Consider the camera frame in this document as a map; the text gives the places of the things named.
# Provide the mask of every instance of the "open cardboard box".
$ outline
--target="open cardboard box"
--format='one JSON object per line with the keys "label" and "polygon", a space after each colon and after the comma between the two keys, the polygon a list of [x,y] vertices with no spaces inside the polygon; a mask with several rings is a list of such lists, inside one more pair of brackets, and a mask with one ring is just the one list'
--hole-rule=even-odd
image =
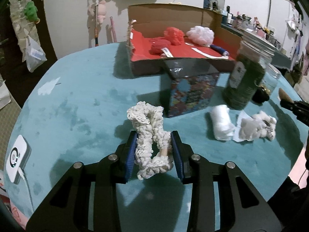
{"label": "open cardboard box", "polygon": [[[178,28],[184,33],[197,25],[209,27],[214,31],[213,44],[230,53],[228,60],[211,59],[192,48],[211,56],[221,57],[221,55],[198,44],[194,44],[194,46],[171,45],[169,50],[174,57],[206,58],[220,72],[230,71],[231,67],[234,67],[232,61],[236,58],[241,38],[221,28],[222,15],[202,8],[169,3],[132,5],[128,7],[128,14],[128,52],[134,76],[155,75],[164,72],[164,59],[168,57],[162,58],[160,55],[152,54],[149,38],[163,36],[167,27]],[[185,38],[185,42],[193,44],[188,38]]]}

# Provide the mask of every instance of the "jar with green contents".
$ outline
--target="jar with green contents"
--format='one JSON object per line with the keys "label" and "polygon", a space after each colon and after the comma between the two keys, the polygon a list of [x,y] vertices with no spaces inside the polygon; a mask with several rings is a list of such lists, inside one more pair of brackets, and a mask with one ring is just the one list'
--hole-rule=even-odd
{"label": "jar with green contents", "polygon": [[223,91],[223,98],[229,107],[236,110],[246,107],[260,85],[275,49],[265,39],[249,31],[244,32],[235,68]]}

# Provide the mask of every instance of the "cardboard box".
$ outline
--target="cardboard box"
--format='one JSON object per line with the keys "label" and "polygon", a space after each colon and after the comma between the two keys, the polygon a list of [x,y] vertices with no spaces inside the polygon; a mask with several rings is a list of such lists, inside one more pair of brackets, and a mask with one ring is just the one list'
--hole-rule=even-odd
{"label": "cardboard box", "polygon": [[232,65],[239,48],[241,38],[221,28],[222,15],[192,6],[179,4],[139,4],[128,7],[129,28],[128,28],[128,54],[130,66],[134,76],[145,76],[161,74],[164,72],[164,59],[160,55],[153,55],[150,52],[151,43],[149,38],[163,36],[167,27],[175,27],[188,32],[190,28],[197,25],[209,27],[214,31],[215,39],[213,44],[226,49],[230,53],[226,59],[210,59],[194,51],[192,47],[208,55],[221,57],[216,51],[202,47],[197,44],[189,46],[170,46],[174,57],[204,58],[210,64]]}
{"label": "cardboard box", "polygon": [[161,83],[160,101],[168,117],[206,108],[220,72],[231,72],[234,68],[215,67],[205,58],[170,58],[164,62],[170,80]]}

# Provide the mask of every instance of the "red box lining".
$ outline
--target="red box lining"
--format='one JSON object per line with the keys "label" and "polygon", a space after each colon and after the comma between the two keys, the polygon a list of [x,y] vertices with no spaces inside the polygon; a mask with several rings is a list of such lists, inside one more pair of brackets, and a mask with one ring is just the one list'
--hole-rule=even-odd
{"label": "red box lining", "polygon": [[[147,59],[160,59],[160,55],[158,54],[152,54],[151,53],[151,43],[150,38],[145,38],[141,32],[138,32],[134,29],[132,29],[133,38],[131,39],[131,43],[134,46],[133,49],[133,55],[131,58],[131,61],[139,61],[139,60],[147,60]],[[209,47],[203,47],[198,44],[193,43],[190,39],[185,38],[184,41],[186,43],[191,43],[194,46],[190,46],[187,44],[182,45],[171,45],[168,49],[172,53],[174,57],[192,57],[192,58],[206,58],[204,55],[194,51],[192,48],[197,48],[198,50],[212,56],[221,57],[221,54],[214,51],[213,49]],[[231,48],[227,48],[230,46],[227,46],[224,41],[222,41],[219,38],[214,38],[214,44],[217,46],[220,46],[227,51]],[[232,57],[236,57],[236,52],[230,53],[229,60],[234,60]]]}

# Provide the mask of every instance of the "jar label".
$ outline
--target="jar label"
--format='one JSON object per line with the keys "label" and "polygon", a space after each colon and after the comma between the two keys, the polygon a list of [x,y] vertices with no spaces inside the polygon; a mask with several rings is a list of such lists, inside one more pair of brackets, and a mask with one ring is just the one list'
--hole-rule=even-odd
{"label": "jar label", "polygon": [[246,73],[245,66],[242,62],[236,62],[236,65],[234,67],[234,70],[230,76],[230,86],[232,88],[237,88],[243,79],[244,75]]}

